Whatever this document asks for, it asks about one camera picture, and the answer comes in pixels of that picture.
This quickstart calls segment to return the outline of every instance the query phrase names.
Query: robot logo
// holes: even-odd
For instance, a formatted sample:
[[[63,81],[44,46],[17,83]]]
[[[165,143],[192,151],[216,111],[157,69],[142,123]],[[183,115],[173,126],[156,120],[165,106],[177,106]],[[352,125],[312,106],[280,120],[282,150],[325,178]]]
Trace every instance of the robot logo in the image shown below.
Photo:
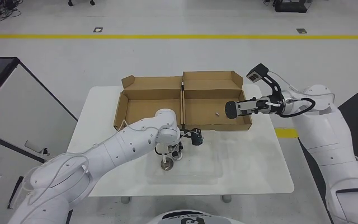
[[[192,218],[183,218],[181,220],[181,224],[205,224],[205,221],[203,218],[196,218],[196,220],[193,220]]]

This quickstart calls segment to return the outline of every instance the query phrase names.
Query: small metal object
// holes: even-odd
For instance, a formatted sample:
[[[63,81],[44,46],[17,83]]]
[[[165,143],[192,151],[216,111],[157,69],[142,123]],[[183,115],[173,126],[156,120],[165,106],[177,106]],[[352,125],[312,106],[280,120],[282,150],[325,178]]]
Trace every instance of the small metal object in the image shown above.
[[[174,161],[171,158],[166,158],[167,162],[164,163],[164,161],[161,161],[161,168],[165,171],[169,171],[174,166]]]

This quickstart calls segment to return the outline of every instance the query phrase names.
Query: cardboard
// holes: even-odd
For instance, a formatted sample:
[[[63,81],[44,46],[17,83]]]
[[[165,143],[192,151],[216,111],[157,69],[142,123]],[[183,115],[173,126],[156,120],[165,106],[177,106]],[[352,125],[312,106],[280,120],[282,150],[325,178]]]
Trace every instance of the cardboard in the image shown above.
[[[177,125],[183,124],[182,77],[134,77],[122,79],[123,92],[119,97],[114,127],[118,130],[123,119],[132,124],[151,118],[157,110],[172,109]]]
[[[228,101],[243,101],[243,78],[234,71],[183,73],[183,123],[186,129],[249,130],[250,116],[229,119]]]

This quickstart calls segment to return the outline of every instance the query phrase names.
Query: table leg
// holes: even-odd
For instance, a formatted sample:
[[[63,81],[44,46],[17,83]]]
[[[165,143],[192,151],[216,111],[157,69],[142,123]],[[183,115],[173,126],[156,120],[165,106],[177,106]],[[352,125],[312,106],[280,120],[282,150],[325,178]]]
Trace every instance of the table leg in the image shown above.
[[[222,195],[222,201],[224,203],[230,203],[231,202],[231,194]]]
[[[122,204],[128,204],[130,202],[131,197],[121,197]]]

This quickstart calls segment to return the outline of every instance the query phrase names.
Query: cable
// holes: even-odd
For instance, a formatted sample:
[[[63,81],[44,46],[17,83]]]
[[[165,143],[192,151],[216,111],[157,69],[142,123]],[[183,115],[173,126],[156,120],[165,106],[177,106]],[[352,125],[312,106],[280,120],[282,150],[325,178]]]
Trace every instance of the cable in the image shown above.
[[[297,112],[295,114],[288,114],[288,115],[279,114],[279,116],[282,117],[282,118],[292,118],[294,116],[298,116],[298,115],[301,115],[303,113],[306,113],[307,111],[310,111],[310,110],[312,110],[314,108],[314,106],[315,106],[315,101],[314,100],[312,100],[311,98],[302,98],[301,101],[303,101],[303,100],[310,102],[311,105],[308,108],[306,108],[304,110],[301,110],[301,111],[299,111],[299,112]]]
[[[53,181],[56,179],[56,177],[57,177],[59,171],[61,170],[61,168],[63,167],[63,165],[65,165],[66,162],[68,162],[69,160],[71,160],[71,159],[73,159],[73,158],[75,158],[75,157],[83,157],[83,158],[85,158],[86,161],[87,161],[86,169],[84,169],[84,171],[83,171],[81,177],[77,180],[77,182],[74,183],[70,188],[66,189],[65,191],[60,192],[60,193],[56,194],[55,196],[53,196],[53,197],[51,197],[51,198],[49,198],[49,199],[47,199],[47,200],[41,202],[38,206],[35,206],[35,208],[33,208],[33,209],[31,210],[31,212],[29,212],[29,213],[25,216],[25,218],[22,219],[22,221],[20,222],[20,224],[22,224],[22,223],[28,218],[28,216],[30,216],[36,209],[38,209],[39,207],[41,207],[43,204],[45,204],[45,203],[48,202],[49,200],[52,200],[52,199],[56,198],[56,197],[59,196],[59,195],[65,193],[65,192],[68,191],[69,189],[71,189],[71,188],[73,188],[74,186],[76,186],[76,185],[82,180],[82,178],[84,177],[84,175],[86,174],[86,172],[87,172],[87,170],[88,170],[88,166],[89,166],[89,164],[90,164],[90,161],[88,160],[88,158],[87,158],[86,156],[73,156],[73,157],[67,159],[65,162],[63,162],[63,164],[61,165],[61,167],[60,167],[60,168],[58,169],[58,171],[56,172],[56,175],[55,175],[54,178],[52,179],[51,183],[50,183],[50,184],[48,185],[48,187],[46,187],[46,189],[40,194],[40,196],[38,196],[38,197],[36,198],[36,200],[35,200],[34,202],[30,203],[30,199],[31,199],[32,195],[29,197],[29,201],[27,202],[27,205],[30,206],[30,205],[34,204],[34,203],[50,188],[51,184],[52,184]]]
[[[187,133],[183,134],[183,136],[180,137],[179,142],[174,146],[174,148],[176,148],[176,147],[178,146],[178,144],[180,143],[181,139],[182,139],[184,136],[186,136],[187,134],[189,134],[189,133],[195,133],[195,134],[197,134],[196,132],[187,132]]]
[[[0,0],[0,21],[21,15],[21,11],[16,7],[22,2],[23,0]]]
[[[159,130],[159,129],[156,128],[156,127],[145,127],[145,129],[134,129],[134,128],[132,128],[131,126],[129,126],[125,120],[123,120],[123,121],[124,121],[124,123],[127,125],[128,128],[130,128],[130,129],[132,129],[132,130],[135,130],[135,131],[137,131],[137,132],[145,131],[145,130],[147,130],[148,128],[154,128],[154,129],[156,129],[156,130],[159,131],[159,132],[161,131],[161,130]]]
[[[277,75],[280,79],[282,79],[282,81],[284,81],[287,85],[289,85],[290,88],[291,88],[293,91],[295,91],[295,92],[297,92],[297,93],[299,93],[299,94],[303,94],[303,95],[306,95],[306,96],[326,96],[326,95],[332,95],[332,96],[333,96],[332,102],[335,102],[336,95],[335,95],[333,92],[330,92],[330,93],[327,93],[327,94],[305,94],[305,93],[303,93],[303,92],[297,90],[295,87],[293,87],[289,82],[287,82],[286,80],[284,80],[284,78],[282,78],[279,74],[277,74],[277,73],[275,73],[275,72],[273,72],[273,71],[269,71],[269,72],[271,72],[272,74]]]
[[[89,167],[89,164],[90,164],[90,161],[88,160],[88,158],[87,158],[86,156],[84,156],[84,154],[87,153],[87,152],[89,152],[90,150],[93,150],[93,149],[96,148],[96,146],[98,146],[99,144],[102,144],[102,143],[104,143],[105,141],[107,141],[108,139],[110,139],[110,138],[112,138],[113,136],[115,136],[115,135],[121,130],[121,128],[122,128],[122,126],[123,126],[124,123],[127,125],[128,128],[130,128],[130,129],[132,129],[132,130],[135,130],[135,131],[145,131],[145,130],[147,130],[148,128],[154,128],[154,129],[156,129],[156,130],[158,130],[158,131],[160,132],[160,130],[159,130],[158,128],[156,128],[156,127],[146,127],[145,129],[137,130],[137,129],[134,129],[134,128],[132,128],[131,126],[129,126],[128,123],[127,123],[125,120],[123,120],[122,123],[121,123],[121,126],[118,128],[118,130],[116,131],[116,133],[114,133],[111,137],[106,138],[106,139],[103,140],[102,142],[97,143],[97,144],[94,144],[94,145],[93,145],[91,148],[89,148],[88,150],[86,150],[86,151],[84,151],[84,152],[81,152],[81,153],[65,152],[65,153],[60,154],[59,156],[61,156],[61,155],[72,155],[72,156],[71,156],[70,158],[68,158],[67,160],[65,160],[65,161],[61,164],[61,166],[58,168],[56,174],[55,174],[54,177],[52,178],[52,180],[51,180],[51,182],[49,183],[49,185],[46,186],[45,190],[44,190],[33,202],[30,202],[30,200],[31,200],[31,198],[32,198],[33,195],[31,195],[31,196],[29,197],[29,201],[27,202],[27,205],[28,205],[28,206],[31,206],[32,204],[34,204],[42,195],[44,195],[44,193],[51,187],[51,185],[52,185],[53,182],[55,181],[55,179],[56,179],[57,175],[59,174],[61,168],[62,168],[62,167],[66,164],[66,162],[68,162],[69,160],[71,160],[71,159],[73,159],[73,158],[75,158],[75,157],[83,157],[83,158],[85,158],[86,161],[87,161],[86,169],[84,169],[83,174],[81,175],[81,177],[77,180],[77,182],[76,182],[75,184],[73,184],[70,188],[66,189],[65,191],[63,191],[63,192],[61,192],[61,193],[59,193],[59,194],[57,194],[57,195],[55,195],[55,196],[53,196],[53,197],[51,197],[51,198],[45,200],[45,201],[43,201],[43,202],[40,203],[38,206],[36,206],[35,208],[33,208],[33,209],[31,210],[31,212],[29,212],[29,213],[25,216],[25,218],[20,222],[20,224],[22,224],[22,223],[23,223],[36,209],[38,209],[40,206],[42,206],[43,204],[45,204],[45,203],[48,202],[49,200],[52,200],[52,199],[56,198],[57,196],[63,194],[64,192],[68,191],[69,189],[73,188],[76,184],[78,184],[78,183],[82,180],[82,178],[84,177],[84,175],[86,174],[86,172],[88,171],[88,167]],[[53,159],[51,159],[51,160],[49,160],[48,162],[53,162],[53,161],[56,160],[56,159],[58,159],[58,156],[55,157],[55,158],[53,158]],[[26,174],[25,177],[24,177],[24,181],[23,181],[23,185],[22,185],[22,187],[21,187],[21,190],[24,189],[24,190],[30,191],[30,192],[33,191],[33,190],[27,189],[27,188],[25,187],[26,178],[27,178],[27,176],[29,175],[29,173],[30,173],[32,170],[37,169],[37,168],[39,168],[39,167],[33,167],[31,170],[29,170],[29,171],[27,172],[27,174]]]
[[[156,154],[159,155],[159,156],[163,156],[163,154],[164,154],[164,155],[167,155],[166,153],[159,153],[159,152],[157,151],[157,148],[156,148],[156,147],[154,148],[154,151],[155,151]]]

